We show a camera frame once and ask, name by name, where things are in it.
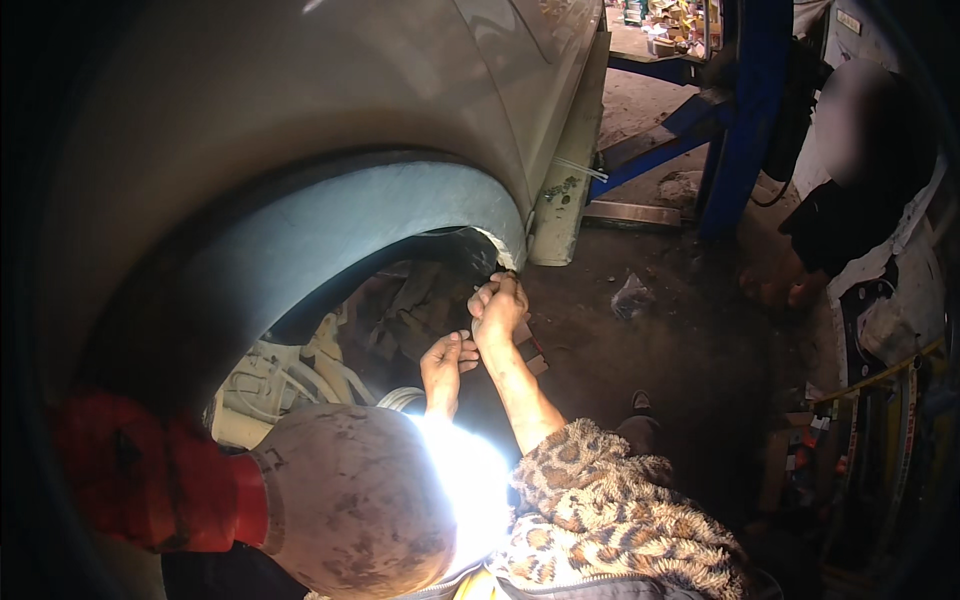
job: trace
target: car lift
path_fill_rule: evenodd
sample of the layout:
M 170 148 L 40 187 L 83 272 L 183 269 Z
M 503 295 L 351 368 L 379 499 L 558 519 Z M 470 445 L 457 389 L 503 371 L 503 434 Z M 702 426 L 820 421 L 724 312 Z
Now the car lift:
M 733 235 L 764 166 L 771 138 L 782 122 L 779 113 L 788 83 L 793 11 L 785 0 L 726 0 L 722 19 L 724 46 L 735 44 L 736 60 L 712 70 L 727 69 L 723 72 L 729 73 L 735 69 L 732 88 L 706 86 L 706 60 L 691 56 L 646 59 L 610 52 L 610 33 L 597 33 L 556 157 L 536 200 L 530 224 L 531 262 L 568 264 L 585 210 L 590 216 L 591 201 L 703 144 L 709 148 L 696 201 L 699 234 L 704 239 Z M 595 149 L 607 68 L 673 84 L 696 84 L 701 91 L 660 125 L 601 150 L 598 160 Z M 808 124 L 809 105 L 806 110 Z M 805 133 L 804 127 L 801 144 Z M 800 147 L 794 145 L 798 153 Z M 629 212 L 633 216 L 628 219 L 633 221 L 680 224 L 680 211 L 673 208 L 602 205 L 608 215 Z

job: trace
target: sticker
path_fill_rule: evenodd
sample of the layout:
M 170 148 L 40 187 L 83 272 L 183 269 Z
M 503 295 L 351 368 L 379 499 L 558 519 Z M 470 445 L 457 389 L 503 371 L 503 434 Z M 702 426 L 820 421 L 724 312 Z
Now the sticker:
M 860 35 L 860 21 L 856 20 L 840 9 L 837 9 L 837 20 L 840 21 L 842 25 L 846 26 L 850 31 L 854 32 L 858 36 Z

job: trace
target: bright light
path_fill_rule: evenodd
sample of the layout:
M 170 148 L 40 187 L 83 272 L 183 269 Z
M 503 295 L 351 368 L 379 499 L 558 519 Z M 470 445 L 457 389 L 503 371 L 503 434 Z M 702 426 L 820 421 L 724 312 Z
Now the bright light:
M 483 438 L 444 420 L 407 415 L 420 428 L 457 519 L 457 551 L 446 572 L 475 563 L 506 539 L 507 461 Z

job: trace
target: blue lift post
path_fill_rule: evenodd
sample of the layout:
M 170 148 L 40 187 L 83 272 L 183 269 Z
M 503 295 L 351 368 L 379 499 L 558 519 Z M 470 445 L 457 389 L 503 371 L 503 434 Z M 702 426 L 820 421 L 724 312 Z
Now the blue lift post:
M 659 164 L 709 143 L 697 198 L 700 237 L 731 236 L 756 184 L 777 121 L 793 31 L 786 0 L 728 0 L 724 43 L 736 43 L 733 97 L 704 89 L 659 126 L 602 150 L 606 183 L 590 185 L 588 202 Z M 690 57 L 642 59 L 611 52 L 609 68 L 674 84 L 700 84 L 703 63 Z

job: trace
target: person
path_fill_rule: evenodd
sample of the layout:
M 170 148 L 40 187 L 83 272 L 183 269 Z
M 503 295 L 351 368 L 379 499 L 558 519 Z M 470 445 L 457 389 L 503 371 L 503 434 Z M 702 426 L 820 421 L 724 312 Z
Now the person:
M 879 246 L 930 180 L 936 147 L 907 81 L 870 60 L 850 60 L 828 79 L 815 134 L 831 179 L 780 224 L 790 236 L 775 272 L 741 273 L 745 295 L 775 311 L 804 309 L 847 264 Z
M 420 361 L 426 414 L 452 420 L 460 373 L 482 360 L 523 456 L 511 475 L 520 503 L 508 540 L 417 597 L 744 597 L 747 557 L 671 489 L 670 463 L 653 453 L 646 395 L 635 395 L 636 414 L 616 432 L 568 421 L 513 343 L 528 307 L 516 276 L 495 273 L 468 301 L 471 331 L 445 336 Z

